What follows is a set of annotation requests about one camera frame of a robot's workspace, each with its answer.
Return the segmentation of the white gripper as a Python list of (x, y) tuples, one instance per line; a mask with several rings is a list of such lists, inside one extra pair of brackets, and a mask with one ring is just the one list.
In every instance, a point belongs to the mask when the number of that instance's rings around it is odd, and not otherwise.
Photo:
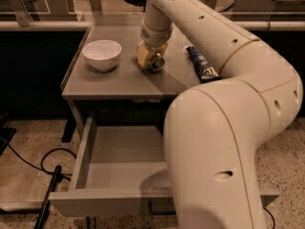
[(169, 45), (168, 41), (171, 38), (172, 31), (173, 25), (170, 25), (163, 31), (158, 31), (150, 28), (145, 21), (141, 22), (140, 37), (143, 41), (137, 46), (137, 62), (140, 67), (145, 69), (148, 66), (153, 54), (151, 48), (156, 48), (156, 56), (158, 58), (164, 56)]

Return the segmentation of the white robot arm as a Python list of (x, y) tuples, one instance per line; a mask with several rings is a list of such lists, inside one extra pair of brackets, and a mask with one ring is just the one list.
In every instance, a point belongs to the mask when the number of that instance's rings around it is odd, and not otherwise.
[(147, 0), (221, 78), (188, 89), (167, 111), (164, 149), (180, 229), (266, 229), (256, 181), (258, 147), (300, 110), (294, 67), (264, 41), (198, 0)]

